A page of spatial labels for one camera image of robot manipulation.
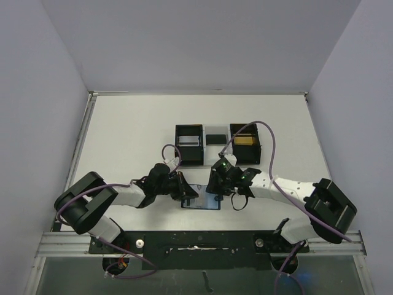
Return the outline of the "white silver card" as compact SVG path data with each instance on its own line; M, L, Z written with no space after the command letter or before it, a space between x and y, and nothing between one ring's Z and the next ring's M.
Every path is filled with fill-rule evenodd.
M200 184L192 184L191 188L198 194L199 197L203 197L206 192L206 186Z

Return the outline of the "blue leather card holder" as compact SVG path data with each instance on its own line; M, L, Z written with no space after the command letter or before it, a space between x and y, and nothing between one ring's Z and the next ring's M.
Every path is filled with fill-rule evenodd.
M205 192L203 197L183 200L181 202L181 208L194 210L220 210L220 203L222 200L223 197L221 195Z

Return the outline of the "black white card tray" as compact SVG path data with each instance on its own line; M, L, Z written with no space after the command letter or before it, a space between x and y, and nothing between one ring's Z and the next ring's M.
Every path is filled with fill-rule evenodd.
M199 146L180 146L182 135L198 135ZM236 136L255 137L253 146L233 144ZM181 157L181 167L211 166L219 159L220 152L236 156L237 165L258 165L261 160L262 145L256 124L188 124L175 126L175 155Z

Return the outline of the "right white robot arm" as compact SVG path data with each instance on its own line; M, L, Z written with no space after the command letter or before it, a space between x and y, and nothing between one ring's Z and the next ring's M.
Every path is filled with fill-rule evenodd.
M314 237L334 244L348 242L346 233L357 214L356 206L330 179L313 183L275 178L271 172L256 168L242 170L225 157L211 167L207 190L218 195L270 199L298 208L305 217L286 217L278 229L292 245Z

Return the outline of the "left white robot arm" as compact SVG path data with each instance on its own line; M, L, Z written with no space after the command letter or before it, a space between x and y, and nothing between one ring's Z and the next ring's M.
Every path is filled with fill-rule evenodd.
M198 197L182 172L157 163L148 175L129 184L108 184L91 171L56 199L54 209L57 220L77 234L88 233L112 243L124 233L115 221L105 216L107 209L111 205L142 209L151 205L158 195L168 195L177 201Z

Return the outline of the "silver credit card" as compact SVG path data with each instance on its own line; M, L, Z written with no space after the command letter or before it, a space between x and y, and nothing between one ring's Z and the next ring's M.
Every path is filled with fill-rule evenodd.
M200 137L198 135L182 135L178 138L180 146L199 146Z

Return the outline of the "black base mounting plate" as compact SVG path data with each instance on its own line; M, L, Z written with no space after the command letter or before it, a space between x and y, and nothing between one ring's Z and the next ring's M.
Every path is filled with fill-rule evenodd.
M125 231L114 247L97 238L88 252L118 254L118 247L142 255L142 270L269 270L271 258L281 261L293 248L273 230Z

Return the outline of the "aluminium frame rail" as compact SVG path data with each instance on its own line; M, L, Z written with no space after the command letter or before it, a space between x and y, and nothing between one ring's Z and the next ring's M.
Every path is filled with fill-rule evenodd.
M41 236L36 257L76 258L90 256L90 236L74 232L44 232Z
M312 238L308 240L309 251L303 253L304 256L366 256L367 250L359 230L350 230L347 236L352 240L344 240L340 244L334 244L322 238Z

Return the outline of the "left aluminium frame rail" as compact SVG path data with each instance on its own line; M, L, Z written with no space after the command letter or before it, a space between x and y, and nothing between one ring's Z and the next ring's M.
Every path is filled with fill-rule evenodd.
M41 236L36 257L76 258L90 256L90 236L74 232L44 232Z

